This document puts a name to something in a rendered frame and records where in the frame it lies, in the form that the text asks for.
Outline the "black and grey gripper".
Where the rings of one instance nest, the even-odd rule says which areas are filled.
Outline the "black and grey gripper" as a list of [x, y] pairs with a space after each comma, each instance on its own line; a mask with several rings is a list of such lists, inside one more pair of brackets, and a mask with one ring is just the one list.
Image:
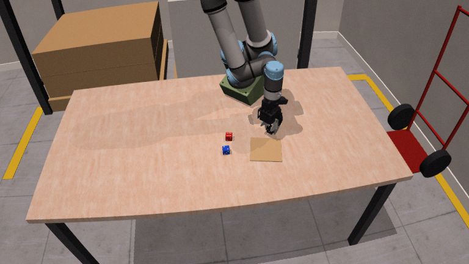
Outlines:
[[272, 125], [271, 132], [274, 131], [274, 134], [276, 134], [283, 121], [281, 108], [276, 104], [279, 101], [280, 98], [278, 100], [268, 100], [264, 97], [261, 107], [258, 109], [258, 118], [263, 121], [261, 126], [264, 125], [267, 129], [269, 125]]

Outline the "blue die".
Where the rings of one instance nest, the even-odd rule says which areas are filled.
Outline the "blue die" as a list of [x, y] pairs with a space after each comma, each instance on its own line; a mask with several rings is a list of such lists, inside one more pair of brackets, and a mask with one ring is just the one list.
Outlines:
[[229, 145], [222, 146], [222, 151], [223, 151], [223, 155], [229, 155], [230, 154]]

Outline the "tan flat mat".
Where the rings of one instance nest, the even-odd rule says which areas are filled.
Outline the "tan flat mat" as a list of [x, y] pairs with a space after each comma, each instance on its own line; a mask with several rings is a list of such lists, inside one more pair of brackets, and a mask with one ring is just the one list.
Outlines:
[[250, 138], [250, 161], [282, 162], [280, 138]]

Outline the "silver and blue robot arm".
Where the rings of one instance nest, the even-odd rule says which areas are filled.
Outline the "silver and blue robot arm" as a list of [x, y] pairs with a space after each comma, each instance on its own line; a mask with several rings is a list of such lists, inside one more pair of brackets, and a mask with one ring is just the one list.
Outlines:
[[234, 1], [238, 2], [249, 35], [243, 42], [236, 37], [226, 0], [200, 0], [219, 41], [228, 82], [235, 89], [245, 89], [254, 83], [256, 77], [264, 75], [264, 97], [268, 100], [280, 98], [276, 105], [286, 105], [288, 99], [281, 96], [284, 66], [274, 57], [277, 42], [274, 34], [266, 30], [260, 1]]

